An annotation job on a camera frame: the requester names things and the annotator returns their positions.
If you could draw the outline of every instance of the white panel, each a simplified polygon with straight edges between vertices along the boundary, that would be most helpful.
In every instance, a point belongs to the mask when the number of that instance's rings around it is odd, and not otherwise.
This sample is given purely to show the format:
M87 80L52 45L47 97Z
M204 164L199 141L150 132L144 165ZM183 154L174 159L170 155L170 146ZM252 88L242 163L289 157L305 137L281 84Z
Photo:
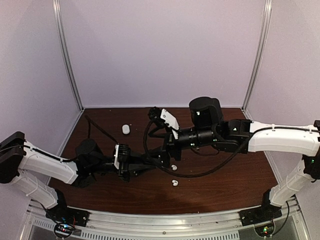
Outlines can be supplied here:
M57 153L78 111L51 0L0 1L0 142L22 131ZM0 184L0 239L18 239L29 199Z
M61 11L85 107L243 104L264 0L68 0Z
M308 125L320 120L320 1L273 1L265 52L248 110L261 122ZM282 178L301 155L271 152ZM320 240L320 185L298 195L312 240Z

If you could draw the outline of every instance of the white arm segment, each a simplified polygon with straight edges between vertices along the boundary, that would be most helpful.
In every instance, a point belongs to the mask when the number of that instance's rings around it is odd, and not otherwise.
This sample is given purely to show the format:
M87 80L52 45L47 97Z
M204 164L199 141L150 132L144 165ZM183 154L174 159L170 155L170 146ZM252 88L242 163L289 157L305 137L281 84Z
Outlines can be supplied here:
M301 160L295 169L287 175L281 183L271 188L269 195L271 205L281 207L307 183L314 180L309 174L304 173L304 169L305 163Z
M59 179L66 184L72 184L76 180L78 168L74 162L62 162L65 158L43 151L28 141L25 145L30 148L23 149L26 155L19 165L20 169L32 170Z
M41 203L46 209L51 209L58 204L56 191L39 181L34 175L26 170L18 170L19 176L14 177L11 181L18 189Z
M317 154L320 142L318 132L311 132L311 130L318 130L313 125L308 126L284 126L265 124L258 121L251 123L250 133L258 129L268 127L293 127L303 128L306 131L293 129L270 129L257 132L249 141L248 151L279 151L304 154L313 157Z

